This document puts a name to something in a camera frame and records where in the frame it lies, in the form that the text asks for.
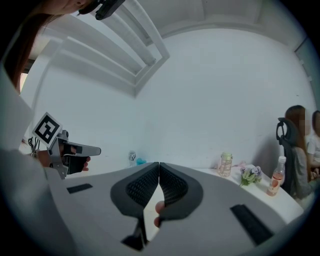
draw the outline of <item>office chair headrest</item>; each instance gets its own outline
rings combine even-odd
[[[289,119],[286,119],[284,117],[278,118],[279,123],[276,126],[276,139],[279,141],[279,144],[282,145],[282,141],[285,140],[288,142],[291,146],[296,145],[297,136],[298,136],[298,130],[295,126],[295,124],[290,121]],[[281,127],[282,135],[278,135],[279,127]]]

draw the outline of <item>small bottle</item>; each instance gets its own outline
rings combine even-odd
[[[232,154],[228,152],[223,152],[221,155],[221,165],[218,170],[218,173],[222,177],[230,176],[231,166],[232,166]]]
[[[133,166],[136,166],[136,152],[134,152],[133,150],[131,150],[129,152],[129,166],[130,167],[133,167]]]
[[[274,170],[274,172],[272,174],[272,178],[271,178],[271,182],[270,182],[269,188],[266,191],[266,193],[271,197],[276,195],[276,193],[279,190],[279,187],[282,184],[282,180],[285,177],[285,163],[286,163],[286,157],[285,156],[279,156],[278,166],[277,166],[277,168]]]

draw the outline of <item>long hair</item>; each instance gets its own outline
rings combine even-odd
[[[31,16],[23,25],[20,35],[10,52],[4,66],[15,87],[20,93],[20,76],[28,62],[37,34],[42,26],[56,19],[58,16],[50,14],[36,14]]]
[[[290,107],[285,112],[285,118],[292,121],[298,130],[298,136],[296,138],[295,146],[301,148],[306,156],[306,171],[308,175],[308,181],[311,180],[311,168],[309,163],[309,158],[307,155],[307,147],[305,142],[305,128],[301,125],[301,121],[306,119],[306,109],[301,105],[295,105]]]
[[[312,128],[313,128],[315,134],[320,137],[320,131],[317,130],[317,128],[316,128],[317,115],[320,115],[319,110],[313,112],[313,114],[312,114]]]

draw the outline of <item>bottle cap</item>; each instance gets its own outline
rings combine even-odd
[[[223,159],[229,161],[229,160],[232,159],[232,154],[229,153],[229,152],[223,152],[223,153],[222,153],[222,157],[223,157]]]
[[[287,158],[285,156],[279,156],[279,163],[285,163]]]

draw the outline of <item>black strip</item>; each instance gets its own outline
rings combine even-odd
[[[145,228],[145,222],[138,221],[134,233],[132,235],[127,236],[121,242],[131,248],[134,248],[138,251],[142,251],[144,249],[144,245],[148,243],[147,239],[144,239],[144,236],[147,237]]]
[[[235,205],[230,210],[256,245],[262,244],[273,236],[271,231],[244,204]]]
[[[86,184],[82,184],[82,185],[78,185],[78,186],[71,186],[71,187],[67,187],[66,189],[69,191],[70,194],[73,193],[77,193],[83,190],[87,190],[93,188],[93,186],[91,186],[90,184],[86,183]]]

